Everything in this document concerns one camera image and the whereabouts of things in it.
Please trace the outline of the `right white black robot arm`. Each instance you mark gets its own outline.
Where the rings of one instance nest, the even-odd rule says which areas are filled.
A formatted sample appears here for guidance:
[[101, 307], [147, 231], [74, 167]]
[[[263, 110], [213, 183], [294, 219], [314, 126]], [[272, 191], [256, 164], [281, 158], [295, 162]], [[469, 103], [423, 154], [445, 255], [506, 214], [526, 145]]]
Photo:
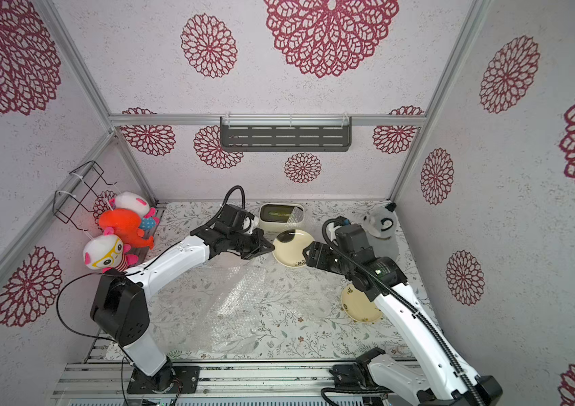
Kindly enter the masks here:
[[397, 328], [421, 372], [386, 354], [366, 362], [372, 382], [412, 405], [495, 405], [503, 394], [492, 376], [483, 376], [451, 346], [431, 319], [397, 262], [378, 257], [367, 234], [346, 218], [326, 220], [323, 242], [304, 249], [309, 267], [342, 275]]

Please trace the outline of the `cream dinner plate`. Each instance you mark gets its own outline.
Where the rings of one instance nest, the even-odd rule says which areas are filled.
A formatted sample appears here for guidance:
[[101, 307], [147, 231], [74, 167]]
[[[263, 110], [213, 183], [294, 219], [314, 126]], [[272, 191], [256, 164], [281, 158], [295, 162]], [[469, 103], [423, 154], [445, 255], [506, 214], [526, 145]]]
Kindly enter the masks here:
[[348, 284], [341, 291], [341, 307], [356, 322], [375, 323], [382, 319], [382, 312], [367, 296]]
[[304, 267], [304, 250], [314, 242], [314, 237], [304, 230], [292, 229], [279, 233], [273, 241], [273, 257], [282, 265], [291, 268]]

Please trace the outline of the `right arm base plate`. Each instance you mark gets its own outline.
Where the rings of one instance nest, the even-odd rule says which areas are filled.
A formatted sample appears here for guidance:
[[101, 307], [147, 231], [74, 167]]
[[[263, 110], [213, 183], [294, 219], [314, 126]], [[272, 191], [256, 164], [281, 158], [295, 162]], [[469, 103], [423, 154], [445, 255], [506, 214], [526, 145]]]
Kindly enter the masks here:
[[332, 375], [335, 388], [350, 390], [367, 390], [369, 388], [367, 370], [357, 362], [335, 364], [329, 372]]

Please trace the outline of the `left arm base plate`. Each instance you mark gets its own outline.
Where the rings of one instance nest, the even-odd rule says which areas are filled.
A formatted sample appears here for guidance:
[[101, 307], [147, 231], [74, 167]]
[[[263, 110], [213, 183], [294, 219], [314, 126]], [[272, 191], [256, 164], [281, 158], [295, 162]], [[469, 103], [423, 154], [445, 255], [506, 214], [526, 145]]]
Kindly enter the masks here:
[[201, 368], [198, 366], [165, 366], [153, 377], [143, 374], [139, 368], [133, 374], [125, 390], [126, 394], [193, 394], [197, 390]]

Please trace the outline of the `bubble plate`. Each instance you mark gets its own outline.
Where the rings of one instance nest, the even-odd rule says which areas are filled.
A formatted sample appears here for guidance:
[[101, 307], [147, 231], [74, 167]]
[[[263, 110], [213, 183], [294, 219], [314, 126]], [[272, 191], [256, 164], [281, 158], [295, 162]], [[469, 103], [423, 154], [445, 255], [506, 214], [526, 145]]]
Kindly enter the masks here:
[[263, 267], [200, 267], [173, 290], [177, 319], [164, 326], [167, 348], [246, 355], [257, 348], [260, 307], [270, 287]]

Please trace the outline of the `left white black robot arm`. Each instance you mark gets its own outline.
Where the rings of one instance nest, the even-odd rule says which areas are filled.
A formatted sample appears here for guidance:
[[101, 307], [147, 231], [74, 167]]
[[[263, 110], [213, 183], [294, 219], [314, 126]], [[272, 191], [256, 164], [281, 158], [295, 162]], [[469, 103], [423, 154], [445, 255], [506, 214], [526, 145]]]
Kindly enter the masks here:
[[250, 260], [273, 250], [274, 245], [260, 228], [250, 233], [235, 230], [223, 233], [202, 226], [128, 275], [116, 271], [103, 273], [90, 317], [116, 341], [140, 373], [157, 378], [169, 372], [171, 362], [152, 337], [148, 301], [185, 272], [222, 253]]

